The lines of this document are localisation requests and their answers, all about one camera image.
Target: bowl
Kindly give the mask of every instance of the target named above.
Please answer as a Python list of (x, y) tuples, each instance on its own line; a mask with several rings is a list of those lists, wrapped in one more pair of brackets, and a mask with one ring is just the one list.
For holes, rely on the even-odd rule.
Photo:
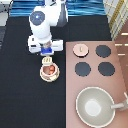
[(49, 71), (50, 71), (49, 66), (50, 65), (49, 66), (42, 65), (42, 67), (40, 69), (41, 78), (47, 82), (55, 81), (59, 77), (59, 74), (60, 74), (58, 66), (55, 63), (53, 63), (52, 65), (55, 67), (55, 71), (52, 74), (49, 74)]
[(76, 99), (76, 111), (80, 119), (91, 127), (106, 127), (115, 117), (114, 104), (108, 92), (99, 87), (83, 89)]

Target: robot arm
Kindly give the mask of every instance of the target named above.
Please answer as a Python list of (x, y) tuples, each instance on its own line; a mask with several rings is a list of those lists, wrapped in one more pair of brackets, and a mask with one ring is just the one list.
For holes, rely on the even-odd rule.
[(28, 47), (31, 53), (47, 49), (44, 44), (51, 42), (54, 51), (63, 50), (63, 40), (51, 41), (50, 26), (63, 27), (68, 22), (65, 0), (56, 0), (56, 6), (36, 6), (29, 17), (33, 35), (29, 36)]
[(68, 22), (66, 0), (56, 0), (55, 6), (46, 6), (45, 14), (50, 26), (63, 27)]

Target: brown circular marker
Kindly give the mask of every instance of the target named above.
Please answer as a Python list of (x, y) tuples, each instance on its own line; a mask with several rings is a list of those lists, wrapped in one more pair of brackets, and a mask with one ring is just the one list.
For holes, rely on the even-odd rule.
[(76, 44), (73, 52), (78, 57), (85, 57), (88, 54), (88, 47), (85, 44)]

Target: black circle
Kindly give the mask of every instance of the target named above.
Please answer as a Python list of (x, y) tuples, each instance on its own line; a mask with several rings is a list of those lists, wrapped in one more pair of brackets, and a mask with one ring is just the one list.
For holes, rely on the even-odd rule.
[(111, 49), (106, 45), (99, 45), (96, 48), (96, 54), (100, 57), (108, 57), (111, 54)]
[(79, 62), (75, 66), (75, 72), (79, 76), (82, 76), (82, 77), (87, 76), (89, 75), (90, 71), (91, 71), (91, 68), (89, 64), (87, 64), (86, 62)]
[(98, 70), (103, 76), (112, 76), (115, 72), (114, 66), (109, 62), (100, 63)]

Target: pink surface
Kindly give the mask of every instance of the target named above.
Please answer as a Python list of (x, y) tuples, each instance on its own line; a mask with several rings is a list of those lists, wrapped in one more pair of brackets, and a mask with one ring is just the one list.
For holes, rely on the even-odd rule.
[(116, 44), (123, 44), (123, 46), (117, 46), (118, 54), (126, 54), (125, 56), (120, 56), (120, 63), (122, 67), (122, 72), (124, 76), (125, 86), (128, 92), (128, 47), (124, 46), (124, 44), (128, 44), (128, 36), (122, 36), (121, 33), (128, 33), (128, 19), (123, 25), (121, 31), (119, 32), (117, 38), (115, 39)]
[[(77, 43), (83, 43), (89, 48), (89, 54), (84, 58), (76, 57), (73, 47)], [(90, 128), (81, 121), (76, 112), (76, 98), (81, 90), (89, 86), (97, 86), (106, 90), (115, 103), (125, 100), (126, 92), (124, 79), (115, 48), (115, 42), (110, 41), (83, 41), (66, 43), (66, 128)], [(95, 50), (98, 45), (107, 45), (111, 48), (111, 55), (107, 58), (97, 56)], [(101, 62), (110, 62), (115, 67), (112, 76), (102, 76), (98, 71)], [(79, 62), (87, 62), (91, 72), (86, 77), (80, 77), (75, 73), (75, 65)], [(113, 122), (106, 128), (128, 128), (128, 111), (116, 111)]]

